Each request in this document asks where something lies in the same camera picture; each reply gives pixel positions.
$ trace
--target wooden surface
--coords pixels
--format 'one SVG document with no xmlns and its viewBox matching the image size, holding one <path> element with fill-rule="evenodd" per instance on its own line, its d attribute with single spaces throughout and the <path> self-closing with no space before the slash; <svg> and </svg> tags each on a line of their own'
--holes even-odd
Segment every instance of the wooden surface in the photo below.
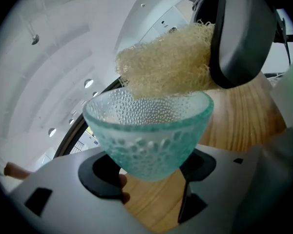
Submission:
<svg viewBox="0 0 293 234">
<path fill-rule="evenodd" d="M 270 83 L 260 73 L 243 86 L 209 91 L 215 107 L 200 144 L 245 152 L 267 142 L 285 129 L 285 123 L 269 95 Z M 127 210 L 156 233 L 178 225 L 185 179 L 180 170 L 158 182 L 144 182 L 127 175 L 124 192 L 131 195 Z"/>
</svg>

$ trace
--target teal glass bowl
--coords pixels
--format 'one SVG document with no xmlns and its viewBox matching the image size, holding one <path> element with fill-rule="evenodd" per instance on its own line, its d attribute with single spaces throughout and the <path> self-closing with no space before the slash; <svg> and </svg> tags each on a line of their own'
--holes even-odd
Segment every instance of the teal glass bowl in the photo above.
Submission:
<svg viewBox="0 0 293 234">
<path fill-rule="evenodd" d="M 203 92 L 134 99 L 126 88 L 91 99 L 83 115 L 106 153 L 146 181 L 176 171 L 198 144 L 214 108 Z"/>
</svg>

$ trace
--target loofah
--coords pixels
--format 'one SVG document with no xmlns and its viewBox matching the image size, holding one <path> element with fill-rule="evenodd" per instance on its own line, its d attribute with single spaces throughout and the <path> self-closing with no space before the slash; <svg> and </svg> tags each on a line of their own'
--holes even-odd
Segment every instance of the loofah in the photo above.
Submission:
<svg viewBox="0 0 293 234">
<path fill-rule="evenodd" d="M 116 72 L 135 98 L 162 98 L 219 88 L 210 77 L 214 24 L 194 23 L 121 51 Z"/>
</svg>

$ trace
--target bowl rim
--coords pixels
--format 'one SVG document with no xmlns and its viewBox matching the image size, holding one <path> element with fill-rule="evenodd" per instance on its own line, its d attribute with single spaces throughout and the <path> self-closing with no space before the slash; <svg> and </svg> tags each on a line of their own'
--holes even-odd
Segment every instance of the bowl rim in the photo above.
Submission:
<svg viewBox="0 0 293 234">
<path fill-rule="evenodd" d="M 150 125 L 129 125 L 129 124 L 122 125 L 122 124 L 110 123 L 110 122 L 96 119 L 95 117 L 93 117 L 92 115 L 90 115 L 88 113 L 88 111 L 87 111 L 88 105 L 90 103 L 92 103 L 94 100 L 96 100 L 99 96 L 106 94 L 106 93 L 111 93 L 113 91 L 123 91 L 123 90 L 126 90 L 126 88 L 125 87 L 116 88 L 113 90 L 106 91 L 106 92 L 99 94 L 96 97 L 90 99 L 85 104 L 85 106 L 83 108 L 83 116 L 84 116 L 84 119 L 87 122 L 87 124 L 89 125 L 88 121 L 92 121 L 94 124 L 96 124 L 100 127 L 114 129 L 114 130 L 121 130 L 121 131 L 125 131 L 125 132 L 133 132 L 133 131 L 154 132 L 154 131 L 160 131 L 160 130 L 174 130 L 174 129 L 180 129 L 180 128 L 184 128 L 184 127 L 189 127 L 191 125 L 194 125 L 199 120 L 206 119 L 207 117 L 209 118 L 213 112 L 213 109 L 214 109 L 214 102 L 213 102 L 212 98 L 208 94 L 206 94 L 202 91 L 198 91 L 198 92 L 194 92 L 194 93 L 201 93 L 201 94 L 205 95 L 209 101 L 209 104 L 206 107 L 206 109 L 204 109 L 204 111 L 202 111 L 199 114 L 196 114 L 190 118 L 186 118 L 186 119 L 178 120 L 178 121 L 172 121 L 169 123 L 158 123 L 158 124 L 150 124 Z"/>
</svg>

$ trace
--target white ceiling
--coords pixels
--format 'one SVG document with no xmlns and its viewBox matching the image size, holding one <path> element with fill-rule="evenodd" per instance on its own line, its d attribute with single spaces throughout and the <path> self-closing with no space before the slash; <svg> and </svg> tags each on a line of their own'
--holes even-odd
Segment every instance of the white ceiling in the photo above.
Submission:
<svg viewBox="0 0 293 234">
<path fill-rule="evenodd" d="M 21 0 L 0 31 L 0 163 L 26 167 L 56 150 L 80 101 L 118 77 L 118 50 L 139 42 L 179 1 Z M 85 89 L 87 78 L 94 83 Z"/>
</svg>

